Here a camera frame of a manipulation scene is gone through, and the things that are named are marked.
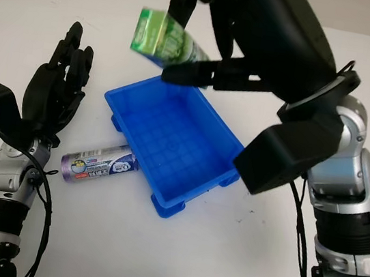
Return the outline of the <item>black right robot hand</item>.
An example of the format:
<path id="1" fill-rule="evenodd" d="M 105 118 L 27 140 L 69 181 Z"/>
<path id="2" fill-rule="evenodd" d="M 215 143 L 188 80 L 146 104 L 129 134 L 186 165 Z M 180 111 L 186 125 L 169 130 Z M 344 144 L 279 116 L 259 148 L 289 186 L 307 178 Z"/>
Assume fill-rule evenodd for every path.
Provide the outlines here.
<path id="1" fill-rule="evenodd" d="M 337 77 L 330 45 L 308 0 L 170 0 L 169 14 L 185 26 L 198 2 L 210 7 L 220 60 L 166 67 L 164 82 L 269 91 L 291 104 Z"/>

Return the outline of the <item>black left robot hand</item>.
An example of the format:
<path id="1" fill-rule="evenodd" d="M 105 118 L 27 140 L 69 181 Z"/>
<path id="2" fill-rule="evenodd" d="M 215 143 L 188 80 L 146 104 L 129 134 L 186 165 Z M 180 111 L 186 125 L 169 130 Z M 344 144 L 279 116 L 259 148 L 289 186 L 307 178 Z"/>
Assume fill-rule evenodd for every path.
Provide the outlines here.
<path id="1" fill-rule="evenodd" d="M 85 97 L 82 90 L 89 80 L 94 50 L 79 47 L 82 35 L 77 21 L 59 41 L 50 61 L 37 69 L 23 97 L 23 123 L 33 137 L 52 148 L 59 146 L 57 133 L 70 123 Z"/>

